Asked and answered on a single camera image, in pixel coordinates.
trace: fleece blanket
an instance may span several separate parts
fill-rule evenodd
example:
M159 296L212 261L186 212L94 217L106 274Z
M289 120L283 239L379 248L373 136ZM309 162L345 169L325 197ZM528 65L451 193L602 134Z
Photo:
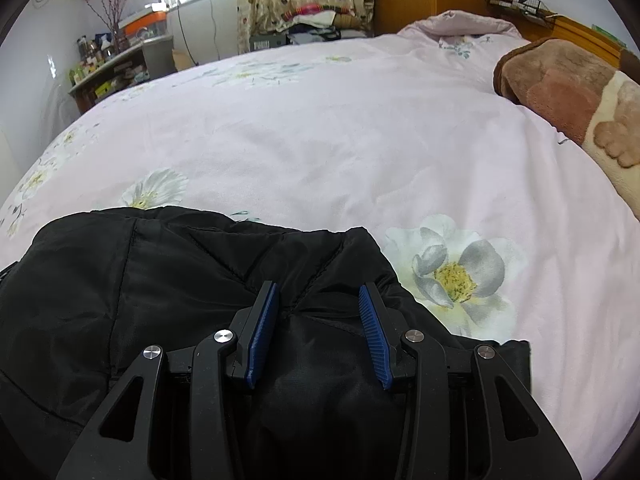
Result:
M115 94L0 209L0 267L53 219L119 205L364 226L452 333L530 342L532 394L593 479L640 412L640 222L580 147L495 94L525 44L447 12Z
M506 54L496 93L582 146L640 218L640 86L591 52L546 38Z

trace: table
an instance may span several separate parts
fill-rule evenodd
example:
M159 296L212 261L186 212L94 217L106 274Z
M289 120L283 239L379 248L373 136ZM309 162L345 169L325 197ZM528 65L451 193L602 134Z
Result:
M174 37L169 35L150 38L112 57L98 70L85 77L69 90L78 109L84 114L96 104L95 89L112 80L127 68L144 65L151 80L177 72L174 64Z

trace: black jacket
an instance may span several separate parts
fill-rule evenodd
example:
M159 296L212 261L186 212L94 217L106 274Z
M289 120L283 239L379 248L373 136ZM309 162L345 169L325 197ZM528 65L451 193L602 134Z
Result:
M363 228L305 233L178 207L56 220L0 283L1 477L55 478L143 348L193 346L228 327L264 280L280 285L280 318L241 409L248 478L392 478L404 399L375 377L358 288L375 282L386 306L444 346L477 342L416 303ZM528 344L500 354L528 385Z

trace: wire basket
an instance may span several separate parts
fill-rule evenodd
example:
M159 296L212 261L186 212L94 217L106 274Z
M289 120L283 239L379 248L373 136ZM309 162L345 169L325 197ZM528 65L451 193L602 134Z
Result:
M551 12L540 0L485 0L497 14L521 16L530 22L553 28L557 14Z

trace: brown blanket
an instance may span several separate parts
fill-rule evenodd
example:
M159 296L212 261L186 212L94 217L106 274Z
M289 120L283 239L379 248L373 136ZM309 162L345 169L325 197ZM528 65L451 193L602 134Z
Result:
M637 83L569 41L546 38L504 56L494 88L582 146L640 218Z

